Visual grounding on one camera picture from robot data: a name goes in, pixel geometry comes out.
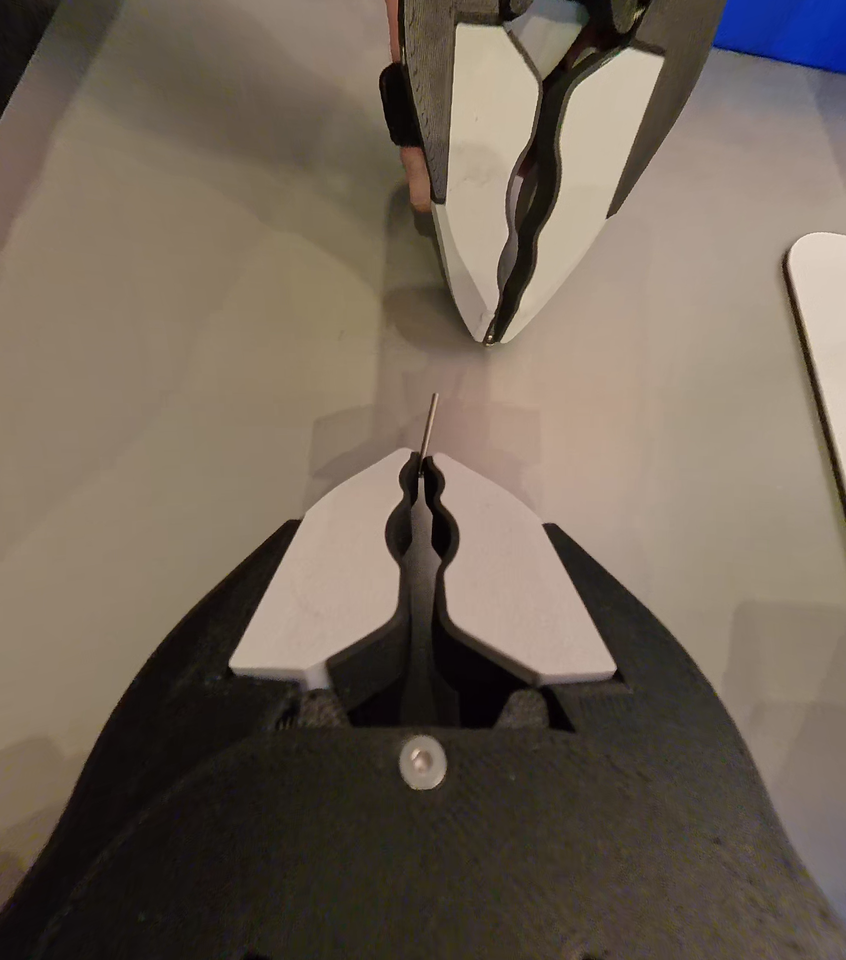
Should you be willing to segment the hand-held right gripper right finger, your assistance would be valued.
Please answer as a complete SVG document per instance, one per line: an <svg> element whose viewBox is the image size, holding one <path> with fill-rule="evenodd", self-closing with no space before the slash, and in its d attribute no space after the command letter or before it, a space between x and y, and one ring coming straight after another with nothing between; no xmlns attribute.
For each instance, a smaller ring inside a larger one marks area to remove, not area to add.
<svg viewBox="0 0 846 960"><path fill-rule="evenodd" d="M446 454L424 462L440 558L433 665L453 719L497 719L510 696L608 681L616 663L536 513Z"/></svg>

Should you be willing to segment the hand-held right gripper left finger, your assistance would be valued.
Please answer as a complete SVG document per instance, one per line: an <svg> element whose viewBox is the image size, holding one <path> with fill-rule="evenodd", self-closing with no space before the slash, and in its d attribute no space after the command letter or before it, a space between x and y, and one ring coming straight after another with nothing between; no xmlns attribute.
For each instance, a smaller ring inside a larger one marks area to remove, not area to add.
<svg viewBox="0 0 846 960"><path fill-rule="evenodd" d="M419 466L398 448L307 510L230 657L235 675L330 690L348 713L398 700Z"/></svg>

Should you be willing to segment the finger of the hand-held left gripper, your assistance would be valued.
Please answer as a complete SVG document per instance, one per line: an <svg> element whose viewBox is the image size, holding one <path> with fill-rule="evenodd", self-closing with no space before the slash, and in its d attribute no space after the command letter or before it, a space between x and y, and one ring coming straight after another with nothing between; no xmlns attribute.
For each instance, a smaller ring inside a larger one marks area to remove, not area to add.
<svg viewBox="0 0 846 960"><path fill-rule="evenodd" d="M501 300L510 187L534 134L541 83L502 26L459 23L453 53L448 177L433 216L456 309L484 343Z"/></svg>
<svg viewBox="0 0 846 960"><path fill-rule="evenodd" d="M588 54L545 92L497 343L536 318L601 233L664 63L662 49L641 44Z"/></svg>

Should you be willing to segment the thin metal bolt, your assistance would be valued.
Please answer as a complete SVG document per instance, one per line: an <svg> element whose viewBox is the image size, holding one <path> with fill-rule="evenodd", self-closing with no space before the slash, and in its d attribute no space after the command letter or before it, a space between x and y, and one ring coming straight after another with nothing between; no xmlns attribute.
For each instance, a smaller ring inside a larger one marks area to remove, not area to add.
<svg viewBox="0 0 846 960"><path fill-rule="evenodd" d="M424 473L425 461L429 454L429 444L432 434L433 425L435 422L435 417L437 413L439 403L439 393L435 391L430 398L429 402L429 411L425 421L424 432L419 446L418 453L418 462L417 462L417 476L422 476Z"/></svg>

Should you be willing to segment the person's left hand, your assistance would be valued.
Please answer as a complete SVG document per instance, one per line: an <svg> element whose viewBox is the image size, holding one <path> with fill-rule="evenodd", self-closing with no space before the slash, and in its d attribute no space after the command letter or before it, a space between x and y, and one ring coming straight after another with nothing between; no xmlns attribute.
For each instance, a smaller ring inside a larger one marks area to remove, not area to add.
<svg viewBox="0 0 846 960"><path fill-rule="evenodd" d="M389 28L389 47L391 61L401 61L399 1L385 1L386 16ZM425 156L419 147L400 147L400 157L405 170L408 185L409 202L413 209L420 214L430 213L430 184L429 171Z"/></svg>

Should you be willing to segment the blue plastic bin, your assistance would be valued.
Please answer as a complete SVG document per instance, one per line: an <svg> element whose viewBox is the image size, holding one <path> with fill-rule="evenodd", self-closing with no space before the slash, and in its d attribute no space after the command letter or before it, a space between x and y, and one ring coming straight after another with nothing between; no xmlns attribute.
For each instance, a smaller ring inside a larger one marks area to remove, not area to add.
<svg viewBox="0 0 846 960"><path fill-rule="evenodd" d="M728 1L714 45L846 75L846 1Z"/></svg>

